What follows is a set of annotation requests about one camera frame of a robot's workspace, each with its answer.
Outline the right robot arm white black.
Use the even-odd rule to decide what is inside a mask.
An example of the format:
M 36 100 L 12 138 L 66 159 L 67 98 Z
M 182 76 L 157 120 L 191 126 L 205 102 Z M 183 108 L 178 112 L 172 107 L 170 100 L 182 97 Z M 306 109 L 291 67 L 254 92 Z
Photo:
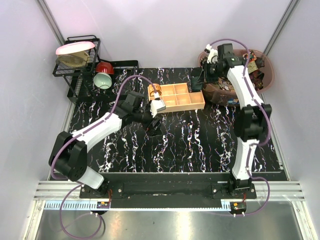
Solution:
M 254 192 L 252 164 L 262 135 L 270 139 L 270 116 L 272 107 L 259 97 L 250 81 L 248 72 L 249 57 L 237 56 L 233 45 L 226 43 L 213 48 L 208 44 L 203 62 L 204 81 L 210 83 L 225 77 L 232 84 L 237 96 L 240 112 L 235 119 L 233 130 L 237 137 L 237 150 L 234 166 L 227 182 L 226 192 L 232 198 L 248 196 Z

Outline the dark green fern tie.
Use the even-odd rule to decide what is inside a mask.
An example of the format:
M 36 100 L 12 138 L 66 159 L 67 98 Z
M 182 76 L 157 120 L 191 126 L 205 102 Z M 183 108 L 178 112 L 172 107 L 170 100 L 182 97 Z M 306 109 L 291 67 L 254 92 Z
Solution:
M 190 86 L 191 86 L 192 92 L 200 92 L 203 89 L 203 85 L 204 85 L 204 78 L 202 73 L 198 76 L 191 77 Z

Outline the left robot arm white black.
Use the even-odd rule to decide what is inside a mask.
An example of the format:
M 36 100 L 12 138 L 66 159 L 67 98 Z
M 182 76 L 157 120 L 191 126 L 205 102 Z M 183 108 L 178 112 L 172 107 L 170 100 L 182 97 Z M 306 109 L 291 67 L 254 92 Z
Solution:
M 141 107 L 144 97 L 135 91 L 127 94 L 124 100 L 116 100 L 112 109 L 87 127 L 73 133 L 62 131 L 54 143 L 50 159 L 50 171 L 58 171 L 63 177 L 90 187 L 97 198 L 108 193 L 108 181 L 88 166 L 88 152 L 109 135 L 124 127 L 139 123 L 150 136 L 162 133 L 161 120 L 157 113 L 165 110 L 165 102 L 159 97 Z

